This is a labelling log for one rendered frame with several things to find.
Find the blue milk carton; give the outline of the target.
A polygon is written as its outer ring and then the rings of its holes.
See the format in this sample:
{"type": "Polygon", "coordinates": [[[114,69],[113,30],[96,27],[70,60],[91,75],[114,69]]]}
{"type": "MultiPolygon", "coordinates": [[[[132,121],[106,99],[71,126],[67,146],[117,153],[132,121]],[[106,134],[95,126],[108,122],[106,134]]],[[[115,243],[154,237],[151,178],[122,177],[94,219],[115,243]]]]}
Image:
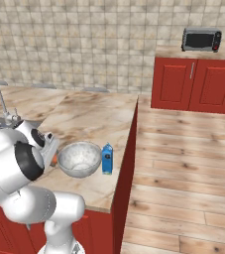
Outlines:
{"type": "Polygon", "coordinates": [[[113,170],[113,148],[107,143],[102,148],[102,173],[111,175],[113,170]]]}

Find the red cupboard run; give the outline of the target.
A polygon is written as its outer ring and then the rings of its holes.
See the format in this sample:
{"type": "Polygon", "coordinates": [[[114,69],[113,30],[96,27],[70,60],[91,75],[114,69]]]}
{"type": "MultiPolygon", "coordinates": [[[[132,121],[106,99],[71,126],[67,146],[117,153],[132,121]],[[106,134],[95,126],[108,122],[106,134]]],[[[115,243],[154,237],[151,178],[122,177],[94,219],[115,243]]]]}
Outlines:
{"type": "Polygon", "coordinates": [[[157,57],[151,107],[225,114],[225,60],[157,57]]]}

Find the grey toaster oven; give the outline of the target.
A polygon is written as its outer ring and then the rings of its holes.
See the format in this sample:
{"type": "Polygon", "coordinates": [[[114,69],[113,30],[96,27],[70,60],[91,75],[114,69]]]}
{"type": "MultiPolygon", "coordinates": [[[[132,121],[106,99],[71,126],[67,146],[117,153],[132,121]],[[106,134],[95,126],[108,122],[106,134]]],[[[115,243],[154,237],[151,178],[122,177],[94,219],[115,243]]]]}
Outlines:
{"type": "Polygon", "coordinates": [[[219,51],[222,32],[217,28],[185,28],[182,34],[181,50],[197,52],[219,51]]]}

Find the silver sink tap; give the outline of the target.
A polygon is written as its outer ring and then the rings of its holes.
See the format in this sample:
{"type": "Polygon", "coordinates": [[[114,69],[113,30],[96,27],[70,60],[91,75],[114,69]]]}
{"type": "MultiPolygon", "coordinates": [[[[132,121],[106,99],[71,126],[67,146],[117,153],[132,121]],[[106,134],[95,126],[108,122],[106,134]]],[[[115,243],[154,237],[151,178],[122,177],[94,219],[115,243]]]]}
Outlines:
{"type": "Polygon", "coordinates": [[[5,119],[5,123],[7,125],[11,125],[13,122],[18,122],[21,120],[21,117],[18,115],[18,113],[15,113],[14,115],[12,115],[8,110],[7,110],[7,107],[6,107],[6,104],[4,102],[4,99],[3,99],[3,95],[2,95],[2,92],[0,90],[0,102],[1,102],[1,105],[3,107],[3,116],[4,116],[4,119],[5,119]]]}

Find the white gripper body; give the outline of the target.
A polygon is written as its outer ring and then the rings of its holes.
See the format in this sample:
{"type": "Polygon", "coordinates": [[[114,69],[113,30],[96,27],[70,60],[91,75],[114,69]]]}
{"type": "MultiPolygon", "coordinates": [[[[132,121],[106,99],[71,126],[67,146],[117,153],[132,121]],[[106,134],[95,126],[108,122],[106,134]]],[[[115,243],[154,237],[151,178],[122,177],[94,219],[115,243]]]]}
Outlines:
{"type": "Polygon", "coordinates": [[[45,147],[40,151],[44,159],[45,167],[48,168],[59,146],[59,139],[53,134],[45,135],[45,147]]]}

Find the red island cabinet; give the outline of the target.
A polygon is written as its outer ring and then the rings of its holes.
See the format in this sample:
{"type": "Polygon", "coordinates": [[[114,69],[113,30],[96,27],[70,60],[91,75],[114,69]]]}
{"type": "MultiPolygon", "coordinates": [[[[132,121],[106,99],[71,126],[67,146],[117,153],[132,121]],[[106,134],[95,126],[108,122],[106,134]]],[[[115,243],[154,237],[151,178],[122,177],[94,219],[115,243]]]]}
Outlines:
{"type": "MultiPolygon", "coordinates": [[[[119,179],[109,212],[88,208],[83,217],[74,223],[73,232],[83,245],[86,254],[120,254],[129,197],[135,168],[136,130],[138,107],[121,164],[119,179]]],[[[35,254],[46,243],[44,223],[24,225],[11,222],[0,208],[0,254],[35,254]]]]}

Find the grey metal bowl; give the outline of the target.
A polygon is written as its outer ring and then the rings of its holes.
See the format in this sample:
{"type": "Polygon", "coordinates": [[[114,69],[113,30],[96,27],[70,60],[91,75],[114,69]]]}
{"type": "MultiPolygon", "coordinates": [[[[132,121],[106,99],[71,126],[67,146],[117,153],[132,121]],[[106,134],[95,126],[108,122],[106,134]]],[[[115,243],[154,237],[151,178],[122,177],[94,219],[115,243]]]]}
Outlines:
{"type": "Polygon", "coordinates": [[[65,174],[73,178],[86,178],[99,168],[102,152],[98,145],[79,141],[65,146],[57,156],[57,163],[65,174]]]}

